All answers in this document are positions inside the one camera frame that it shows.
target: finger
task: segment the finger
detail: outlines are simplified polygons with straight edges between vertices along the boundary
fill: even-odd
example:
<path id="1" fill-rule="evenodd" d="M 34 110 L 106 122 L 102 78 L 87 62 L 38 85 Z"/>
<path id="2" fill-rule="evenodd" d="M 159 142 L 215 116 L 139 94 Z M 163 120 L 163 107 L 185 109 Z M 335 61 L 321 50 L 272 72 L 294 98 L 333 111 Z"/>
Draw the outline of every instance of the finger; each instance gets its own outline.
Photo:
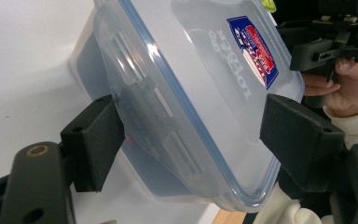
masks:
<path id="1" fill-rule="evenodd" d="M 336 73 L 358 79 L 358 63 L 354 59 L 341 59 L 336 63 Z"/>
<path id="2" fill-rule="evenodd" d="M 333 80 L 327 82 L 327 78 L 322 76 L 302 74 L 302 77 L 306 86 L 330 88 L 334 84 Z"/>
<path id="3" fill-rule="evenodd" d="M 326 95 L 333 91 L 339 90 L 339 84 L 333 84 L 329 88 L 321 88 L 321 87 L 313 87 L 313 86 L 305 86 L 304 95 L 305 96 L 318 96 L 318 95 Z"/>

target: black mechanical arm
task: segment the black mechanical arm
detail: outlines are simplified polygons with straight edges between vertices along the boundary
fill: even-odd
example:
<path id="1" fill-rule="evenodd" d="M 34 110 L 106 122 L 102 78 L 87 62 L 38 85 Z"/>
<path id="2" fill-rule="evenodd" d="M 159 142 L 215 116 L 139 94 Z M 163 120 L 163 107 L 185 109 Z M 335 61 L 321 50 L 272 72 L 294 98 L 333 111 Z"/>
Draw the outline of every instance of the black mechanical arm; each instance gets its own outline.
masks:
<path id="1" fill-rule="evenodd" d="M 268 95 L 260 139 L 297 187 L 287 191 L 280 182 L 283 191 L 292 198 L 301 198 L 299 192 L 327 193 L 335 223 L 357 224 L 358 145 L 347 150 L 344 137 L 344 132 L 302 104 Z"/>
<path id="2" fill-rule="evenodd" d="M 11 174 L 0 178 L 0 224 L 76 223 L 69 186 L 101 191 L 124 140 L 112 96 L 89 105 L 62 130 L 61 139 L 16 154 Z"/>
<path id="3" fill-rule="evenodd" d="M 335 63 L 354 58 L 358 63 L 358 0 L 320 0 L 323 16 L 311 21 L 286 21 L 278 26 L 292 53 L 290 69 L 334 79 Z M 306 97 L 305 105 L 320 108 L 325 96 Z"/>

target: transparent container lid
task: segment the transparent container lid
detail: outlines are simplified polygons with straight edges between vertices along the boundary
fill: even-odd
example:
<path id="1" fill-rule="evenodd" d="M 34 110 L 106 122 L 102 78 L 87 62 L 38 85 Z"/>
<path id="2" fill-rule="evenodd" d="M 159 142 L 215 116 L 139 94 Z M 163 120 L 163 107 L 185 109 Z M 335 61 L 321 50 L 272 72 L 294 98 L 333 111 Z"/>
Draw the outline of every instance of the transparent container lid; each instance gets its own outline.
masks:
<path id="1" fill-rule="evenodd" d="M 258 0 L 96 0 L 94 33 L 128 140 L 194 194 L 257 212 L 280 164 L 259 139 L 268 93 L 303 82 Z"/>

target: wooden surface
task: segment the wooden surface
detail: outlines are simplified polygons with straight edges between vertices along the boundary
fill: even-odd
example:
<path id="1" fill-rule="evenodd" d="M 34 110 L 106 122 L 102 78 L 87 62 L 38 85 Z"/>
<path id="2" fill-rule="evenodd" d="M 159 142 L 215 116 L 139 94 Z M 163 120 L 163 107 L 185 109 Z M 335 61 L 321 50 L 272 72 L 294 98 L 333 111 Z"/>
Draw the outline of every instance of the wooden surface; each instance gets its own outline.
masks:
<path id="1" fill-rule="evenodd" d="M 212 224 L 242 224 L 246 213 L 228 212 L 220 209 Z"/>

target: label sticker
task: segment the label sticker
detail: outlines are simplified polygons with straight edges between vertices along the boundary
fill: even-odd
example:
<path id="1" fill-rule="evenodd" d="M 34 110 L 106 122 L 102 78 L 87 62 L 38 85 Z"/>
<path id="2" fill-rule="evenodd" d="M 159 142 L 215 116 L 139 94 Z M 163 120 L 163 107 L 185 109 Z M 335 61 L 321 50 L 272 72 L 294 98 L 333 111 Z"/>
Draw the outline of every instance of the label sticker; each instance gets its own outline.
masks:
<path id="1" fill-rule="evenodd" d="M 257 79 L 268 89 L 279 72 L 262 36 L 246 16 L 227 21 L 243 57 Z"/>

